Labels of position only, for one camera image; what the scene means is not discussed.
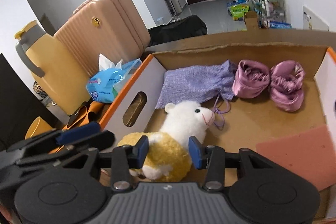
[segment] stuffed alpaca toy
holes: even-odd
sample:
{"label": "stuffed alpaca toy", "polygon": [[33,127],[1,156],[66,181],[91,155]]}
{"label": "stuffed alpaca toy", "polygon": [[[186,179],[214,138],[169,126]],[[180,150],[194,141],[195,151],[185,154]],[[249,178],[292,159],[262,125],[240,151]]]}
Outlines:
{"label": "stuffed alpaca toy", "polygon": [[190,136],[203,143],[206,129],[214,122],[215,115],[197,102],[184,101],[177,105],[167,104],[167,117],[159,132],[131,133],[119,143],[135,145],[141,136],[148,136],[149,151],[141,170],[130,170],[132,176],[144,175],[158,182],[177,182],[190,171],[188,153]]}

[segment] thermos lid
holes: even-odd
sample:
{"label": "thermos lid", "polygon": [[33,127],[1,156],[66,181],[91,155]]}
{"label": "thermos lid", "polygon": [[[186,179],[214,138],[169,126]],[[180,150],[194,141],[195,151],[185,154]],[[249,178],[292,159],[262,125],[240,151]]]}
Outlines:
{"label": "thermos lid", "polygon": [[29,22],[26,26],[23,27],[22,30],[18,31],[14,37],[15,39],[21,39],[22,35],[27,32],[31,27],[34,27],[35,25],[37,25],[37,20],[33,20],[31,22]]}

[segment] white tissue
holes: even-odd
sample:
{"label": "white tissue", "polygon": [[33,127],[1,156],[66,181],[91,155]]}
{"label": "white tissue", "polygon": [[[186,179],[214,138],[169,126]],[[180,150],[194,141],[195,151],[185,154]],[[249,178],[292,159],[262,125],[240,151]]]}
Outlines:
{"label": "white tissue", "polygon": [[117,65],[115,65],[112,61],[110,61],[107,57],[105,57],[102,54],[99,54],[99,71],[106,70],[106,69],[112,69],[117,68],[121,69],[123,60],[120,60]]}

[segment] tissue pack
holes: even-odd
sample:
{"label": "tissue pack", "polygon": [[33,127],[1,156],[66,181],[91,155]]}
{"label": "tissue pack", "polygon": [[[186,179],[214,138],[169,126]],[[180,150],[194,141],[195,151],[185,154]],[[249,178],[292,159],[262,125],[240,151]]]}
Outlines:
{"label": "tissue pack", "polygon": [[113,65],[109,64],[107,69],[100,66],[102,70],[88,80],[86,90],[94,101],[112,103],[131,75],[140,66],[141,61],[136,59],[124,65],[121,63],[122,61],[117,66],[113,63]]}

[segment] blue gripper pad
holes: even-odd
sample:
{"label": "blue gripper pad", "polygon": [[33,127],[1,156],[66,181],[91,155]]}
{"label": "blue gripper pad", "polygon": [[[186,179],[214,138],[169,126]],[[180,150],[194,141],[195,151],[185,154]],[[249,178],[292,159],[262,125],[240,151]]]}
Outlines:
{"label": "blue gripper pad", "polygon": [[192,137],[189,138],[189,155],[196,169],[202,169],[202,151],[199,141],[193,140]]}
{"label": "blue gripper pad", "polygon": [[76,127],[65,131],[61,136],[56,138],[59,145],[76,142],[80,139],[87,138],[100,132],[100,125],[97,122],[91,122],[81,127]]}
{"label": "blue gripper pad", "polygon": [[136,158],[136,169],[141,169],[143,163],[145,162],[148,149],[149,149],[149,142],[147,136],[142,136],[140,140],[136,143],[135,147],[138,149],[137,158]]}

